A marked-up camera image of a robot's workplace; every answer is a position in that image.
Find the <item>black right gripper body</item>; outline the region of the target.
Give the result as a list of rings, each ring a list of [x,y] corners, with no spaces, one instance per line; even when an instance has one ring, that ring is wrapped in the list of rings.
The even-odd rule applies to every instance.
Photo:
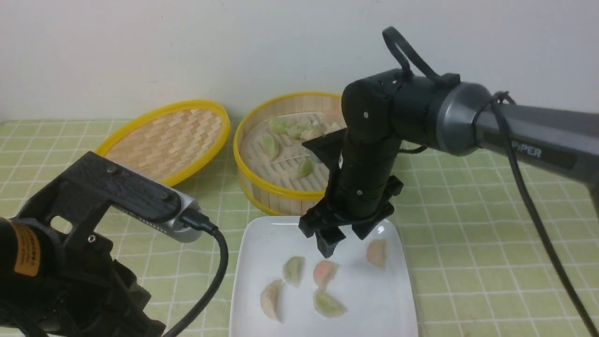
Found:
[[[402,181],[396,176],[388,177],[374,213],[360,217],[351,215],[350,211],[343,209],[340,201],[336,200],[340,192],[338,181],[337,176],[330,177],[324,197],[300,216],[298,227],[306,237],[312,237],[318,230],[351,225],[354,233],[361,240],[365,239],[379,222],[394,213],[395,207],[391,204],[391,198],[398,196],[404,187]]]

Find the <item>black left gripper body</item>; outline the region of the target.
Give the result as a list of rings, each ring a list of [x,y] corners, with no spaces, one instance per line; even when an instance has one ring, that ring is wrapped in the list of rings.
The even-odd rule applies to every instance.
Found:
[[[87,152],[26,201],[15,222],[42,234],[42,283],[19,301],[42,331],[65,337],[160,337],[149,318],[150,294],[131,270],[111,258],[113,244],[95,232],[115,207],[148,223],[173,220],[176,192],[94,152]]]

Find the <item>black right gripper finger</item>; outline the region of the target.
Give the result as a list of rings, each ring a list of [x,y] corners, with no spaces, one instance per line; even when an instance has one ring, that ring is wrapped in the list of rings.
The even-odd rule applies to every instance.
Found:
[[[346,239],[346,235],[338,227],[319,228],[315,232],[317,249],[323,258],[331,258],[338,243]]]

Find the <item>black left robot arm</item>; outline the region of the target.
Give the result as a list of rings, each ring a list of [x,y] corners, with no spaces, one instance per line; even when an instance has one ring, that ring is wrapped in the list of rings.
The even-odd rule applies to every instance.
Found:
[[[1,325],[28,337],[158,337],[150,294],[96,227],[115,207],[150,224],[182,211],[175,190],[88,152],[1,220]]]

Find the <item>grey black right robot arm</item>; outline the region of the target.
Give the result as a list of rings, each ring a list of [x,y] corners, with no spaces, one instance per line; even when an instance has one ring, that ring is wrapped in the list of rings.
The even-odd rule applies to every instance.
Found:
[[[345,238],[342,226],[365,239],[393,214],[403,184],[391,170],[404,141],[454,156],[510,147],[518,160],[586,186],[598,207],[597,113],[512,104],[449,79],[442,86],[390,70],[354,81],[342,94],[346,128],[302,143],[329,170],[324,197],[299,220],[324,258]]]

